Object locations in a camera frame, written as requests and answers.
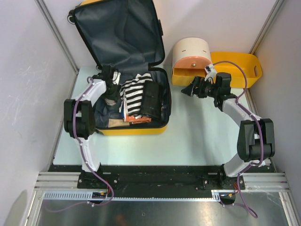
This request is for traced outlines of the small pink-lidded jar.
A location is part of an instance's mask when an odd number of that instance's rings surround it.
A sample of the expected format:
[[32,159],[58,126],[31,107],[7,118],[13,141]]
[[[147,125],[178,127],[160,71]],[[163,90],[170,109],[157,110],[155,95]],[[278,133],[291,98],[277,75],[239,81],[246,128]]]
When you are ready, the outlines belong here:
[[111,99],[105,99],[105,102],[108,106],[114,106],[117,104],[117,101],[116,100],[111,100]]

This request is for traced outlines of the yellow Pikachu suitcase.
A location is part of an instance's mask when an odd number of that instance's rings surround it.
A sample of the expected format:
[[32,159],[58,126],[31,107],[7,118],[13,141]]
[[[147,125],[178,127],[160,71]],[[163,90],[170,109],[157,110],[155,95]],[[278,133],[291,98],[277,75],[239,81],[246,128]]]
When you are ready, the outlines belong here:
[[105,135],[164,132],[171,114],[172,99],[167,73],[158,67],[165,59],[165,50],[161,23],[153,1],[87,0],[71,10],[68,19],[75,24],[98,73],[103,66],[110,65],[121,73],[120,87],[137,74],[145,73],[150,73],[153,81],[163,86],[160,121],[151,119],[150,123],[109,128],[109,119],[123,119],[119,114],[121,98],[114,106],[108,106],[104,99],[99,98],[93,106],[95,131]]

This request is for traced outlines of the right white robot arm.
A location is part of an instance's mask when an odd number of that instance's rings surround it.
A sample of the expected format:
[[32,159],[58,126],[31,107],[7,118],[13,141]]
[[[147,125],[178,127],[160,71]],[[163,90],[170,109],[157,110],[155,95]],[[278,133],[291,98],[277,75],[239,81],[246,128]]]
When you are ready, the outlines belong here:
[[227,114],[238,126],[237,154],[223,164],[215,182],[222,189],[228,189],[242,173],[251,167],[265,165],[265,160],[275,155],[274,124],[269,118],[252,113],[238,97],[231,93],[231,75],[217,73],[215,81],[196,76],[181,92],[190,97],[211,97],[214,106]]

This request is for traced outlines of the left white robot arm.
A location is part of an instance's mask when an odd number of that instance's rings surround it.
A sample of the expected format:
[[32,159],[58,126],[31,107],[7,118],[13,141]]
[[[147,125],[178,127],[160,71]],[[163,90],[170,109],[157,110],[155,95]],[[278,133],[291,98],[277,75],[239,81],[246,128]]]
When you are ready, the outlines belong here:
[[108,106],[114,106],[120,99],[120,73],[113,66],[105,65],[101,71],[87,77],[88,86],[75,99],[64,101],[64,130],[77,142],[82,158],[82,169],[91,172],[87,182],[93,188],[103,185],[104,177],[97,171],[100,160],[93,148],[92,135],[96,129],[93,106],[99,98]]

